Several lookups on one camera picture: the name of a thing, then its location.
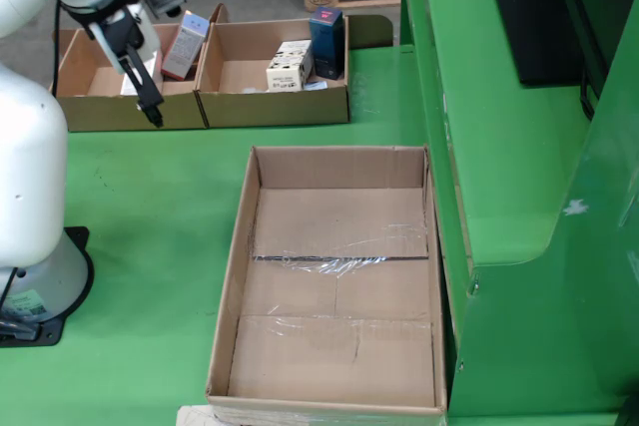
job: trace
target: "white product box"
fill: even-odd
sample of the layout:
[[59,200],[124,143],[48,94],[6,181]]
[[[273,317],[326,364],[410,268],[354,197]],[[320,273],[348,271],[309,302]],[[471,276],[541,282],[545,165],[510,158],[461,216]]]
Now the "white product box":
[[[149,72],[149,75],[153,79],[153,82],[156,84],[156,87],[158,87],[158,90],[162,92],[162,87],[164,85],[164,77],[162,76],[162,52],[155,51],[153,53],[153,58],[146,61],[144,63],[144,66],[147,68],[147,72]],[[138,81],[142,83],[142,77],[138,73],[138,70],[133,69],[133,72],[136,74],[136,77],[138,77]],[[120,92],[120,95],[138,95],[138,91],[136,90],[133,82],[131,82],[131,79],[128,75],[124,76],[124,82],[122,83],[122,91]]]
[[267,68],[270,92],[299,92],[313,69],[310,40],[284,42]]
[[162,73],[173,79],[183,81],[202,50],[209,32],[209,21],[187,11],[176,38],[167,52]]

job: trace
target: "label sticker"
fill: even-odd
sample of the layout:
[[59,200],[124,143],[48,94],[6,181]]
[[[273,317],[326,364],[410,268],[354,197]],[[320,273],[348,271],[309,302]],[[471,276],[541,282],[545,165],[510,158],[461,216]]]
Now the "label sticker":
[[3,309],[8,314],[18,317],[40,316],[47,313],[44,301],[35,289],[8,295]]

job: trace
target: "small box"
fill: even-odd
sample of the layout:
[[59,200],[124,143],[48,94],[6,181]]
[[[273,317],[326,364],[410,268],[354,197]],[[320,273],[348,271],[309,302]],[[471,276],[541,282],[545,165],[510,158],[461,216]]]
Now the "small box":
[[310,40],[283,42],[267,68],[270,92],[299,92],[313,69]]
[[165,55],[162,73],[179,81],[185,80],[189,69],[202,50],[208,32],[207,19],[187,12],[169,52]]
[[[158,92],[162,92],[162,87],[164,84],[164,77],[162,76],[162,52],[154,52],[153,53],[153,58],[146,61],[144,63],[144,66],[147,69],[147,72],[149,72],[149,76],[153,79],[153,83],[156,84],[156,87],[158,88]],[[133,69],[133,72],[136,74],[136,77],[138,77],[138,81],[140,83],[142,83],[142,77],[140,76],[140,74],[138,73],[138,69]],[[138,95],[138,91],[136,90],[135,86],[133,85],[133,82],[131,82],[131,79],[129,78],[128,75],[126,75],[124,77],[124,82],[122,83],[122,90],[120,91],[120,95]]]
[[340,10],[319,7],[311,17],[316,74],[338,79],[344,66],[344,25]]

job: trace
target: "white sticker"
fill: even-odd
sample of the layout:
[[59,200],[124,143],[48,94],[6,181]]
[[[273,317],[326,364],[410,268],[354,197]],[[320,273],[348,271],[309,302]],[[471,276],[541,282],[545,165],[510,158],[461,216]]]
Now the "white sticker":
[[18,317],[40,316],[47,312],[44,301],[35,289],[8,295],[3,309],[8,314]]
[[328,88],[328,83],[325,81],[322,82],[312,82],[310,84],[306,84],[304,90],[325,90]]

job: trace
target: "empty cardboard box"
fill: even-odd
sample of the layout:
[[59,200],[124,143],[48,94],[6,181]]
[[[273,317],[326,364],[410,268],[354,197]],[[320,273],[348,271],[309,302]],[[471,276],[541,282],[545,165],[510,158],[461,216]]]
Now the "empty cardboard box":
[[220,420],[437,424],[432,195],[420,148],[251,151],[207,385]]

